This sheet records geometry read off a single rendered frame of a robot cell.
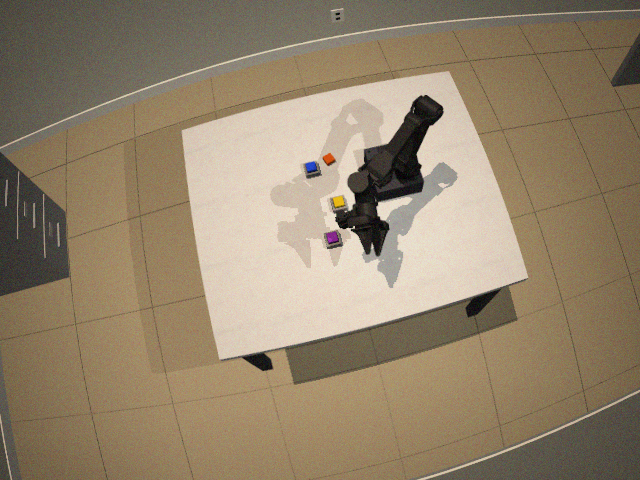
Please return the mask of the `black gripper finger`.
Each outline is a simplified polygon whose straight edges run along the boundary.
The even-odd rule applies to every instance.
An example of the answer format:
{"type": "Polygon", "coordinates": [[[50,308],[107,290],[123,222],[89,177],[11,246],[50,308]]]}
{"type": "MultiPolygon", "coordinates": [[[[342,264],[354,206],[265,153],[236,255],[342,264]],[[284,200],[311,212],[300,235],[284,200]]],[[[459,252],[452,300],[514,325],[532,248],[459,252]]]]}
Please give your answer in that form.
{"type": "Polygon", "coordinates": [[[382,231],[377,231],[374,232],[373,235],[373,246],[374,246],[374,253],[375,256],[378,257],[380,256],[381,250],[382,250],[382,246],[386,237],[386,234],[388,233],[387,230],[382,230],[382,231]]]}
{"type": "Polygon", "coordinates": [[[366,255],[371,254],[374,226],[364,226],[359,228],[350,229],[352,232],[358,235],[366,255]]]}

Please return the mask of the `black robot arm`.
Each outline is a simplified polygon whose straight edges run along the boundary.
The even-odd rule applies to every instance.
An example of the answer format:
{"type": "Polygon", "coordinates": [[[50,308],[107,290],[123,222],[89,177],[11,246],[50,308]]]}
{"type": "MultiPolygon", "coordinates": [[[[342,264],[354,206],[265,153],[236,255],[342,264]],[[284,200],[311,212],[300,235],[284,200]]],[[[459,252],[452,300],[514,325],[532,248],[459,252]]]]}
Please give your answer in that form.
{"type": "MultiPolygon", "coordinates": [[[[400,184],[418,178],[422,165],[418,163],[417,152],[429,126],[437,123],[444,113],[443,107],[428,95],[420,95],[412,103],[410,112],[405,115],[404,122],[383,152],[373,156],[357,169],[359,172],[353,172],[349,176],[347,184],[353,191],[355,200],[363,197],[375,198],[373,184],[379,188],[384,187],[392,180],[394,171],[400,184]]],[[[347,219],[357,215],[356,207],[352,207],[350,211],[340,209],[336,212],[335,222],[340,229],[347,229],[347,219]]]]}

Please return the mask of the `purple square button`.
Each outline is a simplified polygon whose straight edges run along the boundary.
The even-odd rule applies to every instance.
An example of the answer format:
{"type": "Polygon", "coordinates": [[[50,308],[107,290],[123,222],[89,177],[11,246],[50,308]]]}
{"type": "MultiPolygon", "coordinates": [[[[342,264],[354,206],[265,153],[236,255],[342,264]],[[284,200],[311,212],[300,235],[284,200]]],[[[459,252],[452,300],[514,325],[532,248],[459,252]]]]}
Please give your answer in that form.
{"type": "Polygon", "coordinates": [[[324,233],[327,249],[342,246],[338,230],[324,233]]]}

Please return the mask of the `yellow button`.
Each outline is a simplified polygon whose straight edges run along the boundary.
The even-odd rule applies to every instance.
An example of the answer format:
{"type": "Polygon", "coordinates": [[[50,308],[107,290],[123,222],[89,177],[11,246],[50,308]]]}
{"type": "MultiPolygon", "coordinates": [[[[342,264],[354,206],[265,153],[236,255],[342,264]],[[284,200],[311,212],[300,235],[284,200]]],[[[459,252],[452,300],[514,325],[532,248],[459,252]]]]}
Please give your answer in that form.
{"type": "Polygon", "coordinates": [[[347,203],[344,195],[335,196],[330,198],[333,213],[335,214],[338,210],[347,211],[347,203]]]}

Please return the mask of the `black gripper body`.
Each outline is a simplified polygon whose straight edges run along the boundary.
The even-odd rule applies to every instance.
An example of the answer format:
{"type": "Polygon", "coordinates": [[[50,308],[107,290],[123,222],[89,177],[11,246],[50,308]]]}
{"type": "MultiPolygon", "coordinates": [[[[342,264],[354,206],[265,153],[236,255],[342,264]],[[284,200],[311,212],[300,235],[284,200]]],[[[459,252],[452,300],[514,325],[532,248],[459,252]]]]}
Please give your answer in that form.
{"type": "Polygon", "coordinates": [[[377,215],[378,203],[375,202],[375,198],[359,198],[355,200],[354,207],[357,209],[357,215],[350,216],[347,219],[347,228],[359,228],[364,226],[374,226],[374,232],[382,230],[390,230],[389,224],[386,221],[380,220],[380,216],[377,215]]]}

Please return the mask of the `blue button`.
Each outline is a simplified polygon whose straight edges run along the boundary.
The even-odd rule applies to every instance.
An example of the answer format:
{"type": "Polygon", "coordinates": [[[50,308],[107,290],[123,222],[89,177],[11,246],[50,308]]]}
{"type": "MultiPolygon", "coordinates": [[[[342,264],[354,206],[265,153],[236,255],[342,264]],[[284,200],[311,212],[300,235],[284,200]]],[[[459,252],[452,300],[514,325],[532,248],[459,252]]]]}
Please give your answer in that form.
{"type": "Polygon", "coordinates": [[[320,176],[317,160],[303,163],[306,179],[320,176]]]}

